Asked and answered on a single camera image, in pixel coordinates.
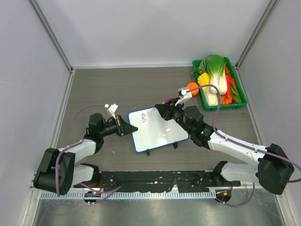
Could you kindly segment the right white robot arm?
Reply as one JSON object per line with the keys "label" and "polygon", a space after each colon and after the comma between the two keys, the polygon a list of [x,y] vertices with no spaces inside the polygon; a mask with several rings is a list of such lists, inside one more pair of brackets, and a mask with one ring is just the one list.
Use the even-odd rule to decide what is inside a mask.
{"label": "right white robot arm", "polygon": [[281,195],[288,184],[294,167],[283,149],[255,145],[229,136],[204,122],[204,116],[196,106],[184,107],[178,98],[167,104],[156,104],[159,115],[166,121],[174,120],[190,136],[193,143],[208,150],[220,151],[242,160],[243,164],[221,161],[212,174],[218,186],[228,181],[258,183],[270,193]]}

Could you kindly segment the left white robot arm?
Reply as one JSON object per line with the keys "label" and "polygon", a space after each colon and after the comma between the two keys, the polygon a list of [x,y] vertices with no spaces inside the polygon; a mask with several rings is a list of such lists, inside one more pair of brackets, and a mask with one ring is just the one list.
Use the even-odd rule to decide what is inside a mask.
{"label": "left white robot arm", "polygon": [[45,150],[40,165],[33,179],[36,189],[65,195],[71,187],[84,182],[88,187],[99,185],[98,167],[91,164],[75,164],[82,159],[99,152],[104,144],[104,137],[116,134],[119,137],[138,131],[120,115],[107,121],[100,113],[89,117],[84,138],[65,148]]}

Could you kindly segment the white marker magenta cap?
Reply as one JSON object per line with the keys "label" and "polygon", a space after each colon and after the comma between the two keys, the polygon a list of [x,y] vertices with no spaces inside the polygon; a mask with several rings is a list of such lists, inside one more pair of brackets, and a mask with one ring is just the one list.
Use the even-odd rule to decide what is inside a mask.
{"label": "white marker magenta cap", "polygon": [[162,103],[156,104],[153,108],[149,109],[149,110],[147,111],[147,113],[151,113],[151,112],[153,112],[153,111],[155,111],[155,110],[160,110],[160,109],[162,108],[162,106],[168,104],[171,100],[172,100],[171,97],[167,98],[167,99],[166,99],[165,101],[163,101]]}

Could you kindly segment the blue framed whiteboard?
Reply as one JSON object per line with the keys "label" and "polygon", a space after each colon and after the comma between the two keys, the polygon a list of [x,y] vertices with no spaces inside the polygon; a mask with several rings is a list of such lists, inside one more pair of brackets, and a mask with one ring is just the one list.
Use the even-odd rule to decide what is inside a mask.
{"label": "blue framed whiteboard", "polygon": [[138,128],[132,133],[138,153],[185,141],[189,134],[174,120],[165,121],[155,107],[128,113],[129,124]]}

